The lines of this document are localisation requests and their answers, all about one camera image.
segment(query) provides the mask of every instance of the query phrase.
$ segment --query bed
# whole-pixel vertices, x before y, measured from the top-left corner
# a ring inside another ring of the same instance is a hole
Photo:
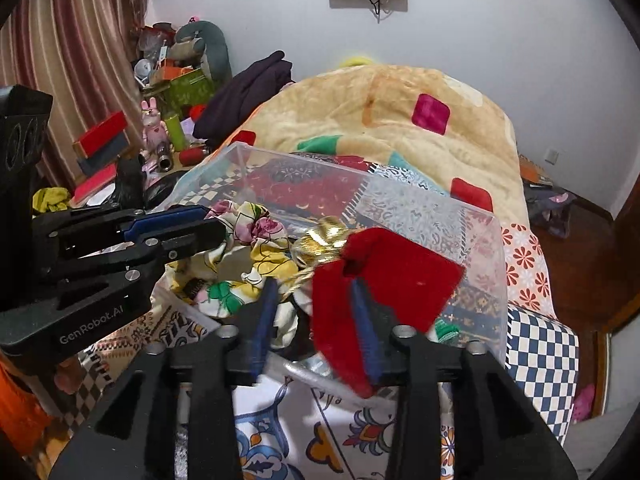
[[[578,341],[556,320],[545,259],[527,220],[513,126],[496,104],[437,70],[370,65],[285,88],[241,130],[255,132],[260,148],[357,156],[373,168],[367,171],[391,172],[409,184],[417,175],[436,192],[492,209],[502,226],[508,290],[506,368],[563,441]],[[171,298],[160,293],[152,299],[148,314],[82,355],[86,377],[76,409],[65,415],[72,430],[145,344],[184,344],[210,330],[207,320]],[[391,404],[358,406],[285,376],[264,378],[253,390],[238,388],[234,402],[247,479],[384,475],[395,417]],[[178,439],[184,437],[179,430]],[[442,478],[450,479],[455,432],[446,414],[441,435]],[[185,478],[177,463],[176,478]]]

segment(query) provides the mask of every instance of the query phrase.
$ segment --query power socket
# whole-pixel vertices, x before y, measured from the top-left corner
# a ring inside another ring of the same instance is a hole
[[[556,150],[554,150],[553,148],[548,148],[546,150],[545,153],[545,160],[549,163],[549,164],[556,164],[556,162],[558,161],[558,156],[560,154],[558,152],[556,152]]]

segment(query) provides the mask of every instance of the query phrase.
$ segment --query gold ribbon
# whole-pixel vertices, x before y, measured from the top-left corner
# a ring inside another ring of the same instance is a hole
[[[291,257],[303,269],[287,280],[293,281],[293,284],[284,297],[309,280],[318,265],[340,259],[340,250],[352,232],[335,216],[325,216],[318,221],[316,227],[309,229],[302,238],[296,240],[291,247]]]

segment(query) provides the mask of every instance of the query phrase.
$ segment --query metal screw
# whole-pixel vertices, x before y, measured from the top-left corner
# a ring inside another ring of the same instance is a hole
[[[469,341],[466,344],[466,351],[473,355],[482,355],[486,354],[486,346],[482,341]]]
[[[402,339],[413,337],[418,333],[418,331],[414,327],[409,325],[396,325],[393,332],[396,337]]]
[[[145,352],[150,355],[158,355],[164,352],[165,348],[166,346],[164,346],[164,343],[160,341],[153,341],[152,343],[149,343],[147,346],[145,346]]]
[[[216,335],[222,339],[229,339],[238,335],[238,327],[235,325],[222,325],[216,330]]]
[[[124,277],[130,282],[135,282],[140,277],[140,271],[137,269],[128,270]]]

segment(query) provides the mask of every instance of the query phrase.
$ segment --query yellow blanket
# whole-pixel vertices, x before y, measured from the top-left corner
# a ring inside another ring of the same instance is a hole
[[[458,177],[489,192],[503,224],[529,225],[511,121],[479,91],[438,70],[369,65],[305,79],[239,130],[255,132],[255,145],[269,150],[411,165],[446,191]],[[324,138],[303,142],[315,137]]]

